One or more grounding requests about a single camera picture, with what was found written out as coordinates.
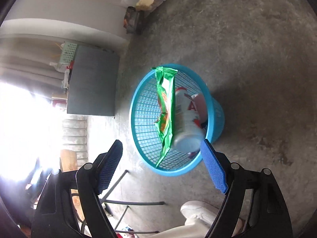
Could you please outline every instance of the concrete floor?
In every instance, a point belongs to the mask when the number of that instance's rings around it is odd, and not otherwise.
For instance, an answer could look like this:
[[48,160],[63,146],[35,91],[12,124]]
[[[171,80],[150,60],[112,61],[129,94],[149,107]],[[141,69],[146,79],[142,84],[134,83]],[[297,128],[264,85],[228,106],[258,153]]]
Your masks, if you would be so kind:
[[246,169],[272,170],[298,233],[317,207],[316,33],[306,0],[167,0],[156,9],[121,57],[115,118],[89,119],[90,156],[119,138],[119,170],[131,172],[109,199],[168,204],[131,206],[125,222],[163,231],[184,224],[186,201],[220,207],[223,200],[204,163],[179,177],[159,176],[140,161],[131,139],[138,83],[151,67],[179,63],[202,77],[224,109],[225,129],[214,147]]

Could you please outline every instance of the blue textured pad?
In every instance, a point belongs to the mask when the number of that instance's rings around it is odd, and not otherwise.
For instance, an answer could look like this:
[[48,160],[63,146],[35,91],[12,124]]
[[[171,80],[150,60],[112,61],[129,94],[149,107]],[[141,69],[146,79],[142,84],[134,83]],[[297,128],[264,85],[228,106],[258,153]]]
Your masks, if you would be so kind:
[[120,162],[120,159],[122,157],[122,143],[120,144],[114,144],[115,147],[113,148],[114,151],[108,152],[109,158],[107,158],[107,161],[105,165],[103,166],[102,170],[99,173],[98,178],[98,193],[101,194],[103,190],[107,189],[109,187],[110,181],[112,179],[112,176],[115,173],[115,170]]
[[200,144],[200,153],[215,187],[225,194],[228,190],[225,172],[206,140]]

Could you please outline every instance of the shoe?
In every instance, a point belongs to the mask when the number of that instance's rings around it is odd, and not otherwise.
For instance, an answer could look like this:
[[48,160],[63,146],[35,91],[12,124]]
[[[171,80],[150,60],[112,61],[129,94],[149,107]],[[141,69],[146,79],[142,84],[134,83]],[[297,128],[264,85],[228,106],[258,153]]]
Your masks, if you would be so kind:
[[[202,201],[188,201],[180,208],[180,212],[186,219],[198,218],[208,224],[209,227],[216,219],[218,211],[219,209],[216,207]],[[242,227],[243,221],[239,218],[232,236],[238,234]]]

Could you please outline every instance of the white bottle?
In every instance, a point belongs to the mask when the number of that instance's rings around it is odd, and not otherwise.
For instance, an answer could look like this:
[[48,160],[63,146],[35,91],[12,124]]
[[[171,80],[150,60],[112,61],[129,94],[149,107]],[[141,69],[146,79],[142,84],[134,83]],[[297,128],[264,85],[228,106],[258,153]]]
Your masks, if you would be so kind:
[[198,152],[206,135],[200,126],[196,105],[184,87],[175,92],[174,133],[173,148],[183,153]]

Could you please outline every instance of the green plastic packaging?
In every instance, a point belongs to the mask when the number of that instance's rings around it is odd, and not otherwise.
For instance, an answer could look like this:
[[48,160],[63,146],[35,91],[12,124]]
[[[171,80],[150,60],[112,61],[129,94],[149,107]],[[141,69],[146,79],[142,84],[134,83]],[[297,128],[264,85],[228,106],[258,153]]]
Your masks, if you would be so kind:
[[157,80],[158,103],[161,107],[159,119],[154,123],[162,142],[160,158],[156,167],[162,162],[171,148],[174,130],[175,82],[178,70],[159,66],[155,68]]

